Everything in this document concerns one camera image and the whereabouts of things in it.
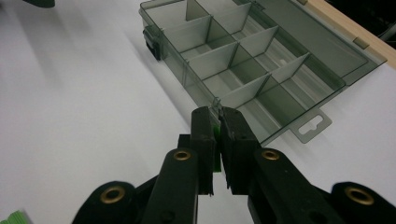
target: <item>gray plastic compartment box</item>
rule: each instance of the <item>gray plastic compartment box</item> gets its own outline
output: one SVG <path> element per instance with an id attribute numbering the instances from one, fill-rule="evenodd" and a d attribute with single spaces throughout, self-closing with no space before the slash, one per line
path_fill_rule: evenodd
<path id="1" fill-rule="evenodd" d="M 303 4 L 155 0 L 140 14 L 148 47 L 194 102 L 237 108 L 264 146 L 287 129 L 308 142 L 332 123 L 319 107 L 384 62 Z"/>

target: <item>green object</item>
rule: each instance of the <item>green object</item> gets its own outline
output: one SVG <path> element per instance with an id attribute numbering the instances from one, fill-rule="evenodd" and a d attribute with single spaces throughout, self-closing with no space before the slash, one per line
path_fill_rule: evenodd
<path id="1" fill-rule="evenodd" d="M 28 224 L 27 218 L 21 211 L 16 211 L 9 215 L 7 220 L 3 220 L 0 224 Z"/>

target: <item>brass screw insert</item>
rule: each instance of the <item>brass screw insert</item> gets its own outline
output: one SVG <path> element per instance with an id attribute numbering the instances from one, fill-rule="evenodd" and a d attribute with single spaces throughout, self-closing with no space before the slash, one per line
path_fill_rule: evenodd
<path id="1" fill-rule="evenodd" d="M 269 161 L 277 161 L 277 160 L 279 160 L 279 154 L 277 154 L 275 151 L 273 151 L 273 150 L 265 150 L 263 153 L 262 153 L 262 156 L 265 158 L 265 159 L 267 159 L 267 160 L 269 160 Z"/>
<path id="2" fill-rule="evenodd" d="M 364 205 L 372 205 L 374 203 L 373 196 L 371 196 L 363 189 L 347 187 L 345 189 L 345 192 L 346 192 L 346 196 L 355 203 L 360 203 Z"/>
<path id="3" fill-rule="evenodd" d="M 174 158 L 177 161 L 186 161 L 191 158 L 191 154 L 188 151 L 180 150 L 174 154 Z"/>
<path id="4" fill-rule="evenodd" d="M 125 189 L 121 186 L 112 186 L 102 192 L 100 200 L 102 203 L 116 203 L 125 196 Z"/>

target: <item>black robot arm part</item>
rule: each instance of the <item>black robot arm part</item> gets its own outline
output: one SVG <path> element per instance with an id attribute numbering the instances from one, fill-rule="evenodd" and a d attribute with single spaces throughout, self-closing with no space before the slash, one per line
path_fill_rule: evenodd
<path id="1" fill-rule="evenodd" d="M 74 224 L 190 224 L 197 222 L 199 194 L 213 194 L 220 154 L 232 194 L 247 195 L 254 223 L 396 223 L 396 208 L 362 185 L 312 186 L 280 151 L 262 148 L 243 115 L 223 107 L 220 132 L 208 107 L 191 113 L 191 134 L 181 134 L 158 176 L 135 188 L 110 182 L 78 210 Z"/>
<path id="2" fill-rule="evenodd" d="M 55 0 L 23 0 L 35 7 L 55 7 Z"/>

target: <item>mounting hole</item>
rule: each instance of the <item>mounting hole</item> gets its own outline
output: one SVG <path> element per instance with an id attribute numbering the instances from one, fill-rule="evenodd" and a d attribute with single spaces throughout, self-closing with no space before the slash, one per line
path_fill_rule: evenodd
<path id="1" fill-rule="evenodd" d="M 121 186 L 109 187 L 100 195 L 102 203 L 116 203 L 125 196 L 125 189 Z"/>
<path id="2" fill-rule="evenodd" d="M 314 223 L 318 223 L 318 224 L 326 224 L 327 223 L 327 218 L 323 214 L 321 214 L 320 212 L 317 212 L 317 211 L 310 212 L 309 218 L 311 218 L 311 220 Z"/>
<path id="3" fill-rule="evenodd" d="M 360 203 L 364 205 L 372 205 L 374 203 L 374 198 L 368 192 L 363 189 L 347 187 L 346 196 L 354 201 L 355 203 Z"/>
<path id="4" fill-rule="evenodd" d="M 190 152 L 188 152 L 188 151 L 183 151 L 183 150 L 177 151 L 177 152 L 174 154 L 174 158 L 175 158 L 175 160 L 177 160 L 177 161 L 186 161 L 186 160 L 188 160 L 190 157 L 191 157 Z"/>
<path id="5" fill-rule="evenodd" d="M 273 151 L 273 150 L 265 150 L 262 153 L 262 156 L 270 161 L 276 161 L 279 159 L 279 154 L 277 154 L 277 152 Z"/>
<path id="6" fill-rule="evenodd" d="M 323 121 L 323 117 L 321 115 L 316 115 L 314 118 L 309 120 L 305 125 L 298 129 L 298 132 L 302 135 L 314 131 L 317 129 L 318 125 Z"/>

